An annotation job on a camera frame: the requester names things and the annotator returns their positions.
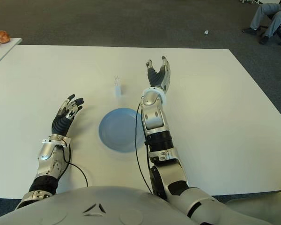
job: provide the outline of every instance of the white table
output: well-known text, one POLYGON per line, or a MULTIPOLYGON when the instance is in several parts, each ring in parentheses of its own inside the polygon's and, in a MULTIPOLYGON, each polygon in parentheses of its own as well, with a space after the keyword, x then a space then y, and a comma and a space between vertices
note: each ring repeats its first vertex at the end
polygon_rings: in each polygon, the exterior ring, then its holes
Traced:
MULTIPOLYGON (((19 45, 0 63, 0 197, 22 198, 37 171, 41 140, 62 101, 84 97, 68 136, 90 185, 146 190, 135 153, 105 147, 109 111, 136 110, 148 87, 146 61, 170 62, 164 110, 190 184, 211 195, 281 189, 281 115, 229 50, 19 45), (114 95, 114 76, 123 96, 114 95)), ((140 164, 149 182, 144 146, 140 164)), ((58 191, 84 187, 69 167, 58 191)))
POLYGON ((22 41, 22 38, 11 38, 8 43, 0 43, 0 61, 15 46, 22 41))

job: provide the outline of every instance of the bread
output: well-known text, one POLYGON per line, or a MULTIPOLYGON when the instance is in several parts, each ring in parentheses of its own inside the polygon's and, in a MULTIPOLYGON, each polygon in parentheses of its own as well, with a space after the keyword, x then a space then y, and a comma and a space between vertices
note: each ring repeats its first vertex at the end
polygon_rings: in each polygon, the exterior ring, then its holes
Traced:
POLYGON ((0 30, 0 43, 4 44, 10 41, 10 36, 9 34, 4 31, 4 30, 0 30))

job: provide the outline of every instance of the gray carpet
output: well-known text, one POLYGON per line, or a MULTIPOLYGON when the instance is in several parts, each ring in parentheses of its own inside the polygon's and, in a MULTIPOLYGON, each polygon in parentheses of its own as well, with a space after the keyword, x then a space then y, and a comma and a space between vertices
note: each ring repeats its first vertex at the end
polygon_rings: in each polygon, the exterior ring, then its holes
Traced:
MULTIPOLYGON (((257 7, 238 0, 0 0, 0 30, 22 37, 22 45, 230 49, 281 113, 279 39, 262 46, 240 31, 257 7)), ((0 215, 14 205, 0 200, 0 215)))

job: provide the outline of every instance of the metal bracket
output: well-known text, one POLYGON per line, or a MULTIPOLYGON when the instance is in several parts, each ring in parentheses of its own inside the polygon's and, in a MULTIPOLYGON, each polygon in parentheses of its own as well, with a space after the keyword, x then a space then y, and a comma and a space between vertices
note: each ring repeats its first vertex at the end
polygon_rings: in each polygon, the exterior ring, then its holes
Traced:
POLYGON ((44 139, 42 141, 42 143, 44 144, 41 151, 40 151, 40 154, 39 154, 39 158, 41 160, 46 160, 48 159, 55 146, 61 146, 62 148, 66 148, 69 146, 71 142, 71 138, 69 137, 65 137, 65 136, 62 136, 62 135, 51 135, 49 136, 48 139, 44 139))
POLYGON ((171 159, 179 159, 178 154, 177 154, 177 149, 171 148, 171 149, 166 149, 162 151, 151 151, 149 152, 149 158, 152 163, 158 162, 156 160, 156 157, 158 157, 158 160, 160 162, 171 160, 171 159))

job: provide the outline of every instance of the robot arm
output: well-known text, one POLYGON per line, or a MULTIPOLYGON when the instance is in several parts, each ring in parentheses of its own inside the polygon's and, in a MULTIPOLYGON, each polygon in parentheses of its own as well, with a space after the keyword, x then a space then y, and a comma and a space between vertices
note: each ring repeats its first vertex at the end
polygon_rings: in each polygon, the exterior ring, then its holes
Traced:
POLYGON ((58 110, 52 123, 52 135, 42 141, 44 145, 37 158, 39 162, 37 174, 29 192, 24 195, 16 209, 56 194, 58 181, 71 160, 69 150, 71 139, 66 135, 84 103, 83 98, 71 102, 74 97, 75 95, 68 97, 58 110))
POLYGON ((153 193, 186 214, 198 224, 269 225, 268 222, 234 212, 225 204, 196 187, 190 187, 174 147, 169 126, 163 112, 165 92, 170 84, 170 65, 163 56, 163 65, 157 73, 152 61, 147 62, 151 87, 144 90, 141 101, 142 123, 146 145, 150 147, 149 158, 153 193))

